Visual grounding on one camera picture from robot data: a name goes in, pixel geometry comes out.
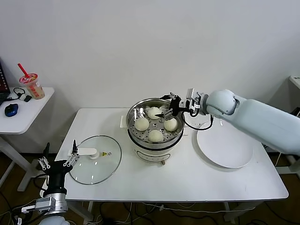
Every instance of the blue mouse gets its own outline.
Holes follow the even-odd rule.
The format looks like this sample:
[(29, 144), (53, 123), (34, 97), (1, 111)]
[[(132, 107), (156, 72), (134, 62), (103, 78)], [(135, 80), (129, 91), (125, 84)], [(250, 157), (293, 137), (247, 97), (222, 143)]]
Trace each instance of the blue mouse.
[(18, 104), (10, 104), (5, 107), (4, 113), (8, 117), (12, 117), (17, 114), (18, 108), (19, 108)]

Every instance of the plate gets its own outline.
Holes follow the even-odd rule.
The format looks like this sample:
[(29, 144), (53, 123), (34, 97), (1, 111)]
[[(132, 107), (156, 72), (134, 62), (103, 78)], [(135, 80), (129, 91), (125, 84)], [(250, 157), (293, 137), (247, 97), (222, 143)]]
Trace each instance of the plate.
[(210, 129), (198, 131), (197, 142), (207, 158), (226, 168), (243, 167), (253, 156), (253, 139), (217, 118)]

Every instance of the glass lid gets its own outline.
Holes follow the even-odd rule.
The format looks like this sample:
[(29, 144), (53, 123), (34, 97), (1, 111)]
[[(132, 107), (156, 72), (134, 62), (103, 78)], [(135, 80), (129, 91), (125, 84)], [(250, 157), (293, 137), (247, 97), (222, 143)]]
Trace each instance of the glass lid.
[(121, 147), (109, 136), (99, 135), (87, 138), (77, 147), (80, 158), (70, 174), (81, 184), (93, 185), (108, 179), (121, 162)]

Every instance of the plastic cup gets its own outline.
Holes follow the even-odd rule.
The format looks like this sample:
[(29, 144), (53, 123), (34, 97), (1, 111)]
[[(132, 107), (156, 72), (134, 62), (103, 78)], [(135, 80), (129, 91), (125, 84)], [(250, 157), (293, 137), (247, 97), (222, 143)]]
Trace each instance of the plastic cup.
[(45, 97), (43, 88), (38, 82), (37, 74), (28, 74), (29, 77), (22, 76), (19, 79), (19, 82), (24, 84), (34, 99), (41, 99)]

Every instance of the robotic hand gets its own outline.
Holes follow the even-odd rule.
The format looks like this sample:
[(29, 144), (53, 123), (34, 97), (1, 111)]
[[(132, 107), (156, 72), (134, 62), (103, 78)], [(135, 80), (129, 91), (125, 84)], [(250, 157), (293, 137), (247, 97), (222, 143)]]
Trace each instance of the robotic hand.
[(43, 215), (49, 215), (49, 217), (43, 219), (40, 225), (69, 225), (64, 217), (58, 216), (68, 210), (66, 202), (67, 190), (65, 186), (65, 176), (73, 169), (73, 166), (79, 159), (78, 148), (74, 140), (72, 155), (68, 160), (60, 160), (49, 163), (47, 160), (49, 153), (49, 146), (44, 150), (44, 157), (40, 158), (42, 170), (49, 176), (48, 188), (43, 193), (43, 198), (37, 199), (35, 205), (26, 206), (22, 208), (22, 213), (28, 213), (33, 210), (38, 210)]
[(156, 116), (169, 120), (182, 112), (184, 120), (184, 112), (192, 117), (210, 114), (211, 123), (215, 116), (283, 154), (300, 155), (300, 119), (272, 106), (242, 98), (229, 90), (207, 95), (188, 89), (184, 100), (173, 93), (161, 99), (171, 99), (170, 108)]

